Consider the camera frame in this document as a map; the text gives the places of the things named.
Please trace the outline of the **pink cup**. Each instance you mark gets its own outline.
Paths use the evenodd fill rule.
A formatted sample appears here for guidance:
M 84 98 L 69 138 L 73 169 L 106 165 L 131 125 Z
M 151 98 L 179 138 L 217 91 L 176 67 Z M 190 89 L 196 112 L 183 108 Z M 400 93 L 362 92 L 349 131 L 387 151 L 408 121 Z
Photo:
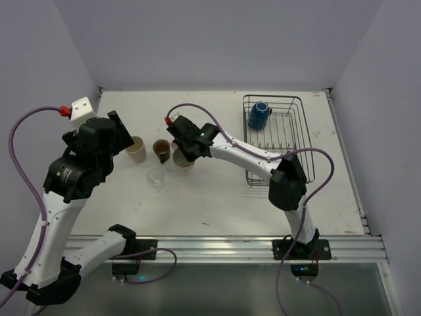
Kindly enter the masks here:
M 192 171 L 194 168 L 194 162 L 189 162 L 174 142 L 171 142 L 170 145 L 173 149 L 172 160 L 175 167 L 183 173 Z

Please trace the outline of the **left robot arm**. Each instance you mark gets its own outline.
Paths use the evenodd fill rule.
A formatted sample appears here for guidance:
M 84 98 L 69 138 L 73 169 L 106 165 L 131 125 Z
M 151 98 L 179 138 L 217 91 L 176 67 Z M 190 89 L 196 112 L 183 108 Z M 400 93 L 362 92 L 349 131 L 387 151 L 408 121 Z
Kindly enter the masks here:
M 115 224 L 104 235 L 71 255 L 64 250 L 70 233 L 95 187 L 113 171 L 114 156 L 133 145 L 116 111 L 87 119 L 62 136 L 66 149 L 53 161 L 36 194 L 40 216 L 20 263 L 1 275 L 11 292 L 23 291 L 37 306 L 67 302 L 81 281 L 104 261 L 134 250 L 136 234 Z

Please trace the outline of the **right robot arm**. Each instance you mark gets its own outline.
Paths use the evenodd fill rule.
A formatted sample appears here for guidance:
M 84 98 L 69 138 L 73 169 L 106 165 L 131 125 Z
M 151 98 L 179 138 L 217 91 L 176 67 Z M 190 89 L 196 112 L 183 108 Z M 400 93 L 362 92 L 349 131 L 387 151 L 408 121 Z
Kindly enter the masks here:
M 296 241 L 293 251 L 297 254 L 314 251 L 320 234 L 311 218 L 303 214 L 307 178 L 296 154 L 276 159 L 274 154 L 231 136 L 225 138 L 222 130 L 213 124 L 206 123 L 199 128 L 182 115 L 174 120 L 166 117 L 164 121 L 187 161 L 194 162 L 200 157 L 227 161 L 266 182 L 270 203 L 287 217 Z

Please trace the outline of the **dark brown mug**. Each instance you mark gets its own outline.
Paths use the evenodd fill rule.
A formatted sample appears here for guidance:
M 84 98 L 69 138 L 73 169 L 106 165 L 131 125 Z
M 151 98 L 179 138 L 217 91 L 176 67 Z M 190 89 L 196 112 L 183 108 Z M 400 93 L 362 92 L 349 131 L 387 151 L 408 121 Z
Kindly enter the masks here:
M 167 140 L 159 139 L 153 144 L 153 152 L 158 157 L 161 164 L 167 162 L 170 158 L 171 146 Z

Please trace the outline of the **clear glass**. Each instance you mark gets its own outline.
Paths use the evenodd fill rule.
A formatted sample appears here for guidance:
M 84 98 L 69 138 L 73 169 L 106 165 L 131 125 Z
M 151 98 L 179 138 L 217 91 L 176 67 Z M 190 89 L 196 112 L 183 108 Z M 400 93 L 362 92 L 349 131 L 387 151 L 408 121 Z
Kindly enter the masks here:
M 147 173 L 147 181 L 152 188 L 162 188 L 164 186 L 164 173 L 160 169 L 151 169 Z

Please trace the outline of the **beige cup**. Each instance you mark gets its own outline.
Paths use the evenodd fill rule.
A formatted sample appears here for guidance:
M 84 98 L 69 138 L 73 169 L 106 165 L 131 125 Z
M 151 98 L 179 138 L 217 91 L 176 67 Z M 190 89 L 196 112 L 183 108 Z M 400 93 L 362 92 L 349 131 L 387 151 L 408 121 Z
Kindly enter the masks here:
M 138 136 L 132 136 L 133 144 L 125 149 L 129 158 L 135 163 L 143 163 L 146 160 L 146 148 L 144 141 Z

